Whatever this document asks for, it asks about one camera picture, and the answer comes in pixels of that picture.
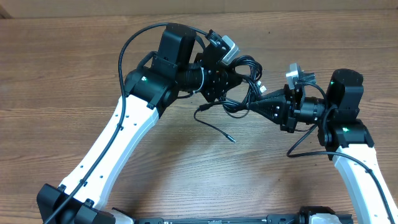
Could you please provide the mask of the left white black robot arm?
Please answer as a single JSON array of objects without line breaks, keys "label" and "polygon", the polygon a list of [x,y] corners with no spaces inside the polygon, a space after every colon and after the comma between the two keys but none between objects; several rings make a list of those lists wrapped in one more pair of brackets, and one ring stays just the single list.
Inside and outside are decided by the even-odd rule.
[{"label": "left white black robot arm", "polygon": [[241,83],[230,70],[239,48],[228,36],[176,23],[163,28],[159,48],[119,76],[116,109],[83,160],[58,187],[41,188],[37,205],[44,223],[133,223],[106,204],[142,138],[175,100],[201,93],[212,103]]}]

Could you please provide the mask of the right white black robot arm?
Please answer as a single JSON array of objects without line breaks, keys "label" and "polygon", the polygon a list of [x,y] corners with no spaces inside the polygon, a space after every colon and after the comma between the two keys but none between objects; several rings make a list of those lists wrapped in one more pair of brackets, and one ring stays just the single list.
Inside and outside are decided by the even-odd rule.
[{"label": "right white black robot arm", "polygon": [[364,93],[362,74],[347,68],[333,72],[321,98],[308,97],[305,87],[318,88],[314,73],[293,63],[283,89],[266,94],[248,108],[293,133],[297,123],[318,131],[320,145],[345,183],[359,223],[397,223],[397,206],[381,174],[374,141],[358,119]]}]

